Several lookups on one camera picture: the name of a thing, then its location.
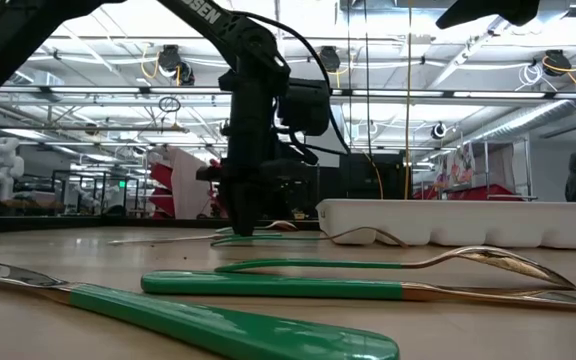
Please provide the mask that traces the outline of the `black equipment cabinets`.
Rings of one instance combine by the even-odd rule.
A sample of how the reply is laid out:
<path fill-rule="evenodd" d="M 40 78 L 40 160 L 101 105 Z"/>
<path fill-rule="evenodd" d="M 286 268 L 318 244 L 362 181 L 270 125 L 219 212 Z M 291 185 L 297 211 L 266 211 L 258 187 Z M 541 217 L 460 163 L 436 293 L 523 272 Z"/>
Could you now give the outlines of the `black equipment cabinets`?
<path fill-rule="evenodd" d="M 308 166 L 302 174 L 280 183 L 264 205 L 262 217 L 272 220 L 313 220 L 316 206 L 328 199 L 401 200 L 405 194 L 404 156 L 353 153 L 336 167 Z"/>

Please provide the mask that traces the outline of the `metal shelf with red bins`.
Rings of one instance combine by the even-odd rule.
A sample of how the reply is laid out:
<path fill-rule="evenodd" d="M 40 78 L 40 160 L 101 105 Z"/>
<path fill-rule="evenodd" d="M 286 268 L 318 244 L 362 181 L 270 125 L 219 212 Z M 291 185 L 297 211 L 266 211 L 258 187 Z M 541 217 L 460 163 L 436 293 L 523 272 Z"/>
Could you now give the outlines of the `metal shelf with red bins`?
<path fill-rule="evenodd" d="M 534 195 L 526 138 L 462 143 L 424 159 L 412 177 L 419 200 L 520 201 Z"/>

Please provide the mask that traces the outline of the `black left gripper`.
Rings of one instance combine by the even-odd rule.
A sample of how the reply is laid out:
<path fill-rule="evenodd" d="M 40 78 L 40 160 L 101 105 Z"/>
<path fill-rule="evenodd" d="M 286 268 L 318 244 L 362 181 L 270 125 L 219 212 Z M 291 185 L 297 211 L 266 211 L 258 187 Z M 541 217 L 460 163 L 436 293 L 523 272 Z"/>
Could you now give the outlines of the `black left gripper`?
<path fill-rule="evenodd" d="M 232 94 L 227 137 L 227 156 L 219 167 L 203 166 L 196 171 L 199 181 L 219 184 L 232 229 L 236 235 L 252 235 L 264 197 L 281 179 L 302 175 L 318 157 L 305 144 L 279 139 L 274 125 L 281 100 L 267 94 Z M 243 206 L 243 227 L 240 202 Z"/>

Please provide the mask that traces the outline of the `white sheet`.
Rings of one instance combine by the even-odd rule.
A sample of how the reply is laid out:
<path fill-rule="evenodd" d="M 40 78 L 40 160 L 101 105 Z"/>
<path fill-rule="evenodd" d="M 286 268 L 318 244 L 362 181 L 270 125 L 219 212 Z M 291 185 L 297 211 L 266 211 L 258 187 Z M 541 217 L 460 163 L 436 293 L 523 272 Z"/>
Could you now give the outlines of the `white sheet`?
<path fill-rule="evenodd" d="M 177 147 L 168 148 L 172 167 L 171 184 L 176 219 L 196 219 L 203 214 L 210 201 L 210 185 L 196 179 L 196 172 L 205 163 Z"/>

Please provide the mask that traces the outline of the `gold fork green handle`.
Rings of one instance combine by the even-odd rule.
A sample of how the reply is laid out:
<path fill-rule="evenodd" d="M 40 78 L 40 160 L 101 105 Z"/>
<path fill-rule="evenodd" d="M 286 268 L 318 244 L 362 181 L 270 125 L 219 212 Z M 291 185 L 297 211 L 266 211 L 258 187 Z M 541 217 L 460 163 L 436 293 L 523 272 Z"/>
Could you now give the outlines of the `gold fork green handle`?
<path fill-rule="evenodd" d="M 214 240 L 210 243 L 211 247 L 224 245 L 224 244 L 232 244 L 232 243 L 243 243 L 243 242 L 250 242 L 250 241 L 333 241 L 341 237 L 345 237 L 348 235 L 352 235 L 358 233 L 360 231 L 370 230 L 374 231 L 376 234 L 382 235 L 389 240 L 392 240 L 395 244 L 400 247 L 407 248 L 409 244 L 404 242 L 403 240 L 399 239 L 393 234 L 390 234 L 386 231 L 383 231 L 378 228 L 374 227 L 358 227 L 352 230 L 348 230 L 336 235 L 326 235 L 326 236 L 319 236 L 315 237 L 306 237 L 306 236 L 285 236 L 279 234 L 261 234 L 261 235 L 251 235 L 251 236 L 240 236 L 240 235 L 228 235 L 217 240 Z"/>

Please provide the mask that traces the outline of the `white plastic cutlery tray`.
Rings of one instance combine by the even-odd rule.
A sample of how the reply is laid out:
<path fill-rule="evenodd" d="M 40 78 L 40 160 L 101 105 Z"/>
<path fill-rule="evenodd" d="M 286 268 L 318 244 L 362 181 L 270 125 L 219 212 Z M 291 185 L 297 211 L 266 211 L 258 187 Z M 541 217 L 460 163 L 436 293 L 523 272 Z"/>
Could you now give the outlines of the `white plastic cutlery tray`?
<path fill-rule="evenodd" d="M 576 203 L 328 199 L 317 212 L 337 244 L 576 249 Z"/>

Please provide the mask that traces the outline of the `stack of red bins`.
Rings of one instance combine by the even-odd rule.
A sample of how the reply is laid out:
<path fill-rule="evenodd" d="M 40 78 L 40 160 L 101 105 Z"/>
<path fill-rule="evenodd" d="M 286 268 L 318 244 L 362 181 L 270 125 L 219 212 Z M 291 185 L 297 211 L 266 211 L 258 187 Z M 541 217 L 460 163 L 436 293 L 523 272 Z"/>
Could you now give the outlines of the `stack of red bins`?
<path fill-rule="evenodd" d="M 154 218 L 175 219 L 175 205 L 172 191 L 172 168 L 155 163 L 150 168 L 150 179 L 155 182 L 154 191 L 148 200 L 154 205 Z"/>

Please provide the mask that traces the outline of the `black metal table frame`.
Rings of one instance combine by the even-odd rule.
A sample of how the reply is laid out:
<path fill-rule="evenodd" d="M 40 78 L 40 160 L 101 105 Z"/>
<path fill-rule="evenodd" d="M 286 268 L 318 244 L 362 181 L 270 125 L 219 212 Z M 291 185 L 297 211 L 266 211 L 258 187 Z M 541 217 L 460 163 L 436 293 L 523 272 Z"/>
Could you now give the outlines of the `black metal table frame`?
<path fill-rule="evenodd" d="M 145 227 L 218 229 L 225 219 L 143 219 L 128 217 L 0 217 L 0 233 L 90 227 Z"/>

